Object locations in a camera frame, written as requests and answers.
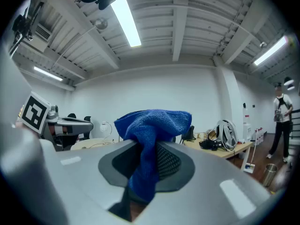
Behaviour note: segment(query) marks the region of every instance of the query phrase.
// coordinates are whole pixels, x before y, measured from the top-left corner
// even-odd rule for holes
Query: black mesh
[[[156,146],[156,159],[159,180],[175,174],[180,169],[180,158],[160,145]]]
[[[129,179],[140,164],[142,146],[137,144],[112,160],[113,167]]]

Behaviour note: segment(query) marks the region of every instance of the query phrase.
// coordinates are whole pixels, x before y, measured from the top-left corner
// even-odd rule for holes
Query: white shirt
[[[286,94],[282,94],[280,97],[277,98],[282,98],[283,96],[283,100],[286,103],[286,105],[288,107],[290,107],[292,105],[292,101],[290,99],[290,97]],[[274,108],[275,110],[278,109],[278,105],[279,105],[279,100],[278,99],[274,100]],[[290,116],[285,116],[285,113],[289,110],[284,104],[280,106],[279,110],[281,111],[281,116],[280,116],[280,120],[279,122],[287,122],[290,120]]]

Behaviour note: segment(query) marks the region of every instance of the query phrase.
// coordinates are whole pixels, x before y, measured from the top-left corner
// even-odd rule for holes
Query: wooden desk
[[[102,147],[108,144],[113,143],[112,140],[103,140],[103,138],[93,138],[93,139],[87,139],[80,142],[75,143],[70,150],[80,150],[82,148],[96,148],[96,147]]]
[[[197,150],[201,150],[207,153],[210,153],[212,155],[218,156],[220,158],[231,158],[236,154],[239,154],[240,152],[243,152],[246,150],[246,154],[245,154],[245,158],[243,160],[243,164],[242,167],[240,168],[242,171],[244,170],[245,166],[246,166],[246,162],[248,160],[248,156],[249,156],[249,152],[250,152],[250,147],[252,145],[252,142],[246,142],[243,144],[237,144],[235,147],[234,151],[224,151],[221,149],[218,149],[216,151],[212,151],[212,150],[208,150],[208,149],[202,149],[199,145],[199,142],[203,141],[203,139],[201,138],[197,138],[196,140],[192,141],[184,141],[183,144],[189,148],[193,148],[193,149],[197,149]]]

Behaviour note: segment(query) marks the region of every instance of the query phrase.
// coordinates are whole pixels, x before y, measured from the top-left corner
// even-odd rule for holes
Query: metal trash can
[[[277,172],[277,167],[275,164],[268,164],[263,173],[262,185],[267,187],[271,184],[275,174]]]
[[[239,158],[240,159],[244,159],[245,158],[246,153],[245,152],[240,152],[239,153]]]

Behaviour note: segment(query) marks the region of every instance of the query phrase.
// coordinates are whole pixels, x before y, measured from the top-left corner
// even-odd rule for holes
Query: fluorescent light
[[[137,33],[135,22],[133,20],[127,0],[116,0],[111,4],[111,6],[117,16],[117,19],[119,20],[130,46],[140,46],[140,37]]]
[[[48,72],[46,72],[46,71],[44,71],[44,70],[41,70],[41,69],[39,69],[38,67],[34,67],[34,70],[36,70],[36,71],[38,71],[38,72],[40,72],[40,73],[43,73],[43,74],[45,74],[45,75],[47,75],[47,76],[49,76],[49,77],[51,77],[51,78],[54,78],[54,79],[56,79],[56,80],[58,80],[58,81],[62,81],[62,78],[57,77],[57,76],[55,76],[55,75],[53,75],[53,74],[51,74],[51,73],[48,73]]]
[[[295,87],[294,87],[294,85],[292,85],[292,84],[290,84],[290,85],[288,85],[288,90],[292,90],[292,89],[294,89]]]
[[[257,59],[254,64],[259,65],[270,57],[273,53],[279,50],[283,45],[287,43],[287,37],[283,36],[278,42],[276,42],[267,52],[265,52],[259,59]]]
[[[294,80],[290,77],[286,77],[285,78],[285,83],[284,83],[284,86],[287,86],[287,85],[290,85],[294,82]]]

